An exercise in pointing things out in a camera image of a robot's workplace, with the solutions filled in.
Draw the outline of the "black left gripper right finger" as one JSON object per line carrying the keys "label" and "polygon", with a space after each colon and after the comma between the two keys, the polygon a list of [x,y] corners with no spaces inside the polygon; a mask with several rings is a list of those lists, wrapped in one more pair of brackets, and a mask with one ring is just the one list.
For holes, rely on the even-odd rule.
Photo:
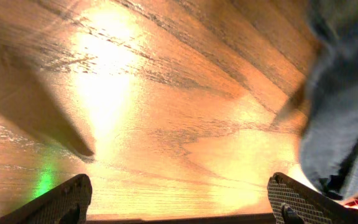
{"label": "black left gripper right finger", "polygon": [[357,212],[281,172],[269,178],[267,192],[277,224],[358,224]]}

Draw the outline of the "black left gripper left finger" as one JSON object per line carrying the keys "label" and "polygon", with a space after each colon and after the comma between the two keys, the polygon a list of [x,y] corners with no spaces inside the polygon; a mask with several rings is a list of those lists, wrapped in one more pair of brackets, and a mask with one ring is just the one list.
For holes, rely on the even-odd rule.
{"label": "black left gripper left finger", "polygon": [[84,224],[92,185],[78,174],[21,208],[0,218],[0,224]]}

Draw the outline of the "navy blue shorts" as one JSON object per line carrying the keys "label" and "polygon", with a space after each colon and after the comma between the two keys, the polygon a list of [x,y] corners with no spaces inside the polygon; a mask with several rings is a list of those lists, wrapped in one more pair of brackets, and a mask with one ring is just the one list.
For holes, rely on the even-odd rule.
{"label": "navy blue shorts", "polygon": [[358,193],[358,1],[311,1],[308,23],[321,51],[273,123],[309,105],[301,169],[324,196],[345,200]]}

